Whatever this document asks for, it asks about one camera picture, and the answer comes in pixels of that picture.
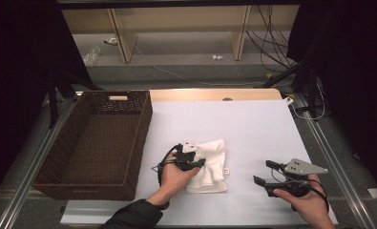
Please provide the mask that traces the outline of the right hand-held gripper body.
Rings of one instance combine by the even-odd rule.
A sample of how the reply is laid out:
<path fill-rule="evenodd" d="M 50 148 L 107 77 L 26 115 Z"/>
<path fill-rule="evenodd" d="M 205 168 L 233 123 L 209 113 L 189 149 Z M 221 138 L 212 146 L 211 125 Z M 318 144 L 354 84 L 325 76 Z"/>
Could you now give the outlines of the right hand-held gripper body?
<path fill-rule="evenodd" d="M 328 170 L 326 168 L 313 165 L 303 160 L 292 158 L 285 165 L 283 171 L 273 170 L 281 172 L 285 177 L 285 181 L 278 181 L 277 183 L 271 183 L 271 188 L 266 188 L 265 191 L 270 197 L 276 197 L 273 193 L 275 189 L 283 189 L 294 197 L 304 197 L 309 193 L 310 183 L 308 180 L 309 175 L 326 174 Z"/>

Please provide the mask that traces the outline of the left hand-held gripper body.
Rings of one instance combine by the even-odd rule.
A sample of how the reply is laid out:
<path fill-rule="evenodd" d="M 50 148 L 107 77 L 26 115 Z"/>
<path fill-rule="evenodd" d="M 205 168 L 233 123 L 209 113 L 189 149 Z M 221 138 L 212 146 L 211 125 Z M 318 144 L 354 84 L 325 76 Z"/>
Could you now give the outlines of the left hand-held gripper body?
<path fill-rule="evenodd" d="M 176 164 L 182 171 L 188 171 L 193 168 L 190 167 L 190 164 L 195 161 L 196 151 L 199 148 L 185 141 L 183 144 L 177 146 L 177 152 L 175 154 Z"/>

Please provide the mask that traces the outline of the white baby shirt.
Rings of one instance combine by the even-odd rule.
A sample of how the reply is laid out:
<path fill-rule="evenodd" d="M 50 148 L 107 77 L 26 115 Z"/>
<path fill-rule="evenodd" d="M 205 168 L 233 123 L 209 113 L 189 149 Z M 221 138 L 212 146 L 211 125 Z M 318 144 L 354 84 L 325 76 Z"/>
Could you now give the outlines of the white baby shirt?
<path fill-rule="evenodd" d="M 195 147 L 197 150 L 194 161 L 198 162 L 200 159 L 204 159 L 204 164 L 200 167 L 199 172 L 190 179 L 186 191 L 194 194 L 225 192 L 227 184 L 223 172 L 226 155 L 224 140 L 217 139 L 197 143 Z"/>

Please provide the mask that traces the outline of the brown wicker basket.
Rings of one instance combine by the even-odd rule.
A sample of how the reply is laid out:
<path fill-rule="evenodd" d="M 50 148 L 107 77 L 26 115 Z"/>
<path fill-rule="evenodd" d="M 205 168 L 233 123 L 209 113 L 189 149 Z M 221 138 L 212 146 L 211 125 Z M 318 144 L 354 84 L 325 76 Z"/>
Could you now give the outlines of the brown wicker basket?
<path fill-rule="evenodd" d="M 153 114 L 148 91 L 85 92 L 32 187 L 58 200 L 132 200 Z"/>

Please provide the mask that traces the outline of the person's left hand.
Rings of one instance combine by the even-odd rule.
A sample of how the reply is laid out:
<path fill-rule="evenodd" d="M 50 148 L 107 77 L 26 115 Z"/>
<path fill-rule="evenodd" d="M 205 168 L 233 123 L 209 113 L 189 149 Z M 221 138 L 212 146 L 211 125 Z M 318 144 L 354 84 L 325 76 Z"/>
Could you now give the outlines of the person's left hand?
<path fill-rule="evenodd" d="M 161 185 L 158 190 L 162 202 L 169 201 L 174 195 L 183 190 L 190 179 L 199 172 L 199 167 L 182 171 L 176 163 L 167 162 L 162 170 Z"/>

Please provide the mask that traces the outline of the person's right hand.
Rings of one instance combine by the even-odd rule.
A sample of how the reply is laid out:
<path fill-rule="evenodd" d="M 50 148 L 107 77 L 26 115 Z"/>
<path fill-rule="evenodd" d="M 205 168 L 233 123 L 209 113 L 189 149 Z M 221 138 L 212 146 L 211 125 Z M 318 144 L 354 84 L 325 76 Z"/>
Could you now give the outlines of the person's right hand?
<path fill-rule="evenodd" d="M 275 189 L 273 193 L 277 197 L 291 203 L 297 210 L 298 214 L 312 212 L 328 214 L 325 200 L 313 191 L 310 191 L 306 196 L 301 198 L 296 198 L 282 189 Z"/>

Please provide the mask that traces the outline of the black metal stand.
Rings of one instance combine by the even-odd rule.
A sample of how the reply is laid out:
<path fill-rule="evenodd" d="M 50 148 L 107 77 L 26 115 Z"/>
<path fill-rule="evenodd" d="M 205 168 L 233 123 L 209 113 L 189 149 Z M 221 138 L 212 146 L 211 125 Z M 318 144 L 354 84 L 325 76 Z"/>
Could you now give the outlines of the black metal stand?
<path fill-rule="evenodd" d="M 295 64 L 293 67 L 288 70 L 280 73 L 278 76 L 273 77 L 265 83 L 262 83 L 260 86 L 257 86 L 257 89 L 266 89 L 271 88 L 275 84 L 283 81 L 288 76 L 294 74 L 295 78 L 291 83 L 291 89 L 298 93 L 304 87 L 307 87 L 308 100 L 306 110 L 309 112 L 312 118 L 317 117 L 316 108 L 317 104 L 315 102 L 315 97 L 317 95 L 317 75 L 314 72 L 314 69 L 310 63 L 307 61 L 301 61 L 298 64 Z"/>
<path fill-rule="evenodd" d="M 101 88 L 97 87 L 91 80 L 83 79 L 81 76 L 77 76 L 65 70 L 56 70 L 48 74 L 48 96 L 50 103 L 50 129 L 55 125 L 58 120 L 58 108 L 56 92 L 60 92 L 64 98 L 74 98 L 75 90 L 73 84 L 81 85 L 92 91 L 101 91 Z"/>

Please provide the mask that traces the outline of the black curtain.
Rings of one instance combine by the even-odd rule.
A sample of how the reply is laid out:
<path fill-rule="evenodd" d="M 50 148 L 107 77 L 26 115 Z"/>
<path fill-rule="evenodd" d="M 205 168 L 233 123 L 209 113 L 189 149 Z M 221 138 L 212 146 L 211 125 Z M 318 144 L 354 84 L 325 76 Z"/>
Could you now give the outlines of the black curtain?
<path fill-rule="evenodd" d="M 323 22 L 312 67 L 353 153 L 377 182 L 377 0 L 304 0 L 288 56 L 303 59 Z"/>
<path fill-rule="evenodd" d="M 0 0 L 0 185 L 60 71 L 91 80 L 57 0 Z"/>

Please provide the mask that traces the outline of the light wooden desk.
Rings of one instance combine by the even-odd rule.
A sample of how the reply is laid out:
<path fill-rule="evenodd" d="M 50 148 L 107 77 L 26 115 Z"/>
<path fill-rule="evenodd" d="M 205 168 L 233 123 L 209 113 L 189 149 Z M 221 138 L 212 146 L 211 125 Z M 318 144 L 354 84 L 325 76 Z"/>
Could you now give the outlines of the light wooden desk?
<path fill-rule="evenodd" d="M 263 31 L 262 22 L 272 10 L 272 24 L 279 31 L 290 31 L 297 5 L 260 5 L 229 7 L 173 7 L 63 10 L 73 34 L 112 33 L 117 39 L 120 59 L 131 61 L 134 44 L 141 33 L 227 31 L 233 57 L 241 60 L 244 34 Z"/>

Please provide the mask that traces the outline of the clear plastic wrapper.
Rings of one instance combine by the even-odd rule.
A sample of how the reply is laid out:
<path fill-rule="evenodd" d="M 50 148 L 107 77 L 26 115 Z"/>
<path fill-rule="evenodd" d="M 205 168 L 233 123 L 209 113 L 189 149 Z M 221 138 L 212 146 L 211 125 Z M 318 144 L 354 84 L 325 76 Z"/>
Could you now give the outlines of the clear plastic wrapper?
<path fill-rule="evenodd" d="M 93 67 L 98 62 L 101 49 L 98 46 L 93 46 L 89 49 L 88 53 L 83 57 L 84 65 L 87 67 Z"/>

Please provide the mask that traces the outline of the aluminium rail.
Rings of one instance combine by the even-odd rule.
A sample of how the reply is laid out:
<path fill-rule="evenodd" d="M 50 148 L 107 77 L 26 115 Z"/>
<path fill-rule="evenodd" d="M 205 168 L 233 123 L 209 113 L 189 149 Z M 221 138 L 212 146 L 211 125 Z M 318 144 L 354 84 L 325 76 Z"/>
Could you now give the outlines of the aluminium rail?
<path fill-rule="evenodd" d="M 43 159 L 46 157 L 48 151 L 52 147 L 53 139 L 57 136 L 57 133 L 62 126 L 62 122 L 73 108 L 73 99 L 64 98 L 63 102 L 58 105 L 58 108 L 61 113 L 52 127 L 48 129 L 41 146 L 33 157 L 27 173 L 22 178 L 21 183 L 14 192 L 13 196 L 10 198 L 9 204 L 0 218 L 0 229 L 11 229 L 15 224 L 15 221 L 26 201 L 29 190 L 31 189 L 31 183 L 34 176 L 38 172 Z"/>
<path fill-rule="evenodd" d="M 318 111 L 316 115 L 313 119 L 299 110 L 295 123 L 311 161 L 329 170 L 320 180 L 339 226 L 377 229 L 377 199 L 368 192 L 377 186 L 376 181 L 351 155 L 351 148 L 329 111 Z"/>

